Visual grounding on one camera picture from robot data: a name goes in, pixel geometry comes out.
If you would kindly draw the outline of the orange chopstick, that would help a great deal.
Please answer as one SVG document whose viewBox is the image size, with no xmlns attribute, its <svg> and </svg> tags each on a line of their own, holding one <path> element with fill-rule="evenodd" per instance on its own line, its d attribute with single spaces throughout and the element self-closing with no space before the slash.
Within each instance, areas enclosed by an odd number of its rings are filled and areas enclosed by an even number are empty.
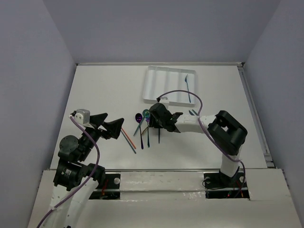
<svg viewBox="0 0 304 228">
<path fill-rule="evenodd" d="M 124 135 L 126 136 L 126 138 L 129 140 L 129 142 L 131 143 L 131 145 L 133 146 L 134 149 L 136 149 L 135 144 L 132 142 L 131 138 L 129 137 L 129 135 L 126 133 L 126 131 L 122 128 L 121 129 L 124 133 Z"/>
</svg>

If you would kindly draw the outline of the matte teal spoon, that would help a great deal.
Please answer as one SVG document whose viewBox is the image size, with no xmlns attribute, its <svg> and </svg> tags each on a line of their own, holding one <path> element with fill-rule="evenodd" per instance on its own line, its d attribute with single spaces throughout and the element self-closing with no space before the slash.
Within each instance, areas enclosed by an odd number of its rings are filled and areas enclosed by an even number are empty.
<svg viewBox="0 0 304 228">
<path fill-rule="evenodd" d="M 138 132 L 138 130 L 140 129 L 141 125 L 143 124 L 146 115 L 148 114 L 149 110 L 148 109 L 144 109 L 142 113 L 137 113 L 135 115 L 135 120 L 138 122 L 138 126 L 133 134 L 133 136 L 135 136 Z"/>
</svg>

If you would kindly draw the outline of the shiny purple spoon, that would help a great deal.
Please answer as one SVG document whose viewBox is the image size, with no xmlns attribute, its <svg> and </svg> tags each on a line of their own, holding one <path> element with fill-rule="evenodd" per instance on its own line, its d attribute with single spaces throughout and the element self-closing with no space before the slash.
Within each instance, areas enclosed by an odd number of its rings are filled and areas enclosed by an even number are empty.
<svg viewBox="0 0 304 228">
<path fill-rule="evenodd" d="M 138 127 L 137 127 L 137 130 L 139 130 L 140 131 L 140 141 L 141 141 L 141 149 L 143 150 L 144 149 L 144 145 L 143 145 L 143 139 L 142 139 L 142 136 L 141 136 L 141 125 L 142 125 L 142 123 L 143 123 L 143 116 L 142 116 L 142 114 L 141 113 L 137 113 L 136 115 L 135 115 L 135 119 L 136 119 L 136 121 L 138 122 Z"/>
</svg>

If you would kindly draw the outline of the shiny blue fork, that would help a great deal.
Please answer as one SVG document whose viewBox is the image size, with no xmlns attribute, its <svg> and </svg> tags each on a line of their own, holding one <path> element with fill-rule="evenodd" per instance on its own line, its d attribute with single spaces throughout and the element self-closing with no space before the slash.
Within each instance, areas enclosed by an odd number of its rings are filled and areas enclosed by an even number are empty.
<svg viewBox="0 0 304 228">
<path fill-rule="evenodd" d="M 189 90 L 189 84 L 188 84 L 188 75 L 189 75 L 189 74 L 187 74 L 187 75 L 185 76 L 184 81 L 185 81 L 186 86 L 187 86 L 187 91 L 189 92 L 190 90 Z M 189 103 L 191 103 L 190 93 L 188 93 L 188 99 L 189 99 Z"/>
</svg>

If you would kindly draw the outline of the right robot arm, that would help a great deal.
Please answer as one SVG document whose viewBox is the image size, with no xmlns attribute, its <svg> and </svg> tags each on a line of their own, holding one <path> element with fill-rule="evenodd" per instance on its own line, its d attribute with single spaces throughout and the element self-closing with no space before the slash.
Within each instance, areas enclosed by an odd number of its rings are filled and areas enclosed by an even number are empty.
<svg viewBox="0 0 304 228">
<path fill-rule="evenodd" d="M 156 103 L 150 109 L 149 126 L 174 133 L 202 133 L 223 153 L 217 182 L 230 186 L 239 171 L 239 154 L 247 136 L 246 128 L 227 111 L 216 115 L 198 116 L 182 112 L 171 113 L 164 104 Z"/>
</svg>

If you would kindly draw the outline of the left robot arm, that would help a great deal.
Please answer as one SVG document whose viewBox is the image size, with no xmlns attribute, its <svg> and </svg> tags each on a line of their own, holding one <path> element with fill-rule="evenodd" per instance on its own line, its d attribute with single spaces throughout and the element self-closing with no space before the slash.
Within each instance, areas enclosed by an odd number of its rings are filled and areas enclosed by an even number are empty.
<svg viewBox="0 0 304 228">
<path fill-rule="evenodd" d="M 77 109 L 69 115 L 82 134 L 79 138 L 68 135 L 59 143 L 59 161 L 49 211 L 42 222 L 44 228 L 76 227 L 91 194 L 104 185 L 105 168 L 98 161 L 88 165 L 83 162 L 93 148 L 96 148 L 97 159 L 100 159 L 97 146 L 100 138 L 119 137 L 124 119 L 106 122 L 107 116 L 107 113 L 91 115 L 86 109 Z"/>
</svg>

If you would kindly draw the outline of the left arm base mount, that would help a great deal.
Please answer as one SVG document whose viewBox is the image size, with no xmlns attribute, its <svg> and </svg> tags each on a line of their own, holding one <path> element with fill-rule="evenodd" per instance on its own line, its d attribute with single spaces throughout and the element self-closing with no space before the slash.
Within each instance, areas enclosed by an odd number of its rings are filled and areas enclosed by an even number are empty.
<svg viewBox="0 0 304 228">
<path fill-rule="evenodd" d="M 90 200 L 119 200 L 120 199 L 121 174 L 118 172 L 107 172 L 105 180 L 93 191 Z"/>
</svg>

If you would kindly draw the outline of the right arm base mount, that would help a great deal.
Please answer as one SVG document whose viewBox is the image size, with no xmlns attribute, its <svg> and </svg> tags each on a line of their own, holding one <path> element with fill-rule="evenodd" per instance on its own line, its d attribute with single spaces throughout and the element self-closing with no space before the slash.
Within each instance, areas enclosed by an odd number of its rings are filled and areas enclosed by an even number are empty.
<svg viewBox="0 0 304 228">
<path fill-rule="evenodd" d="M 219 172 L 204 173 L 202 186 L 206 199 L 250 199 L 247 183 L 243 184 L 243 172 L 231 180 L 224 180 Z"/>
</svg>

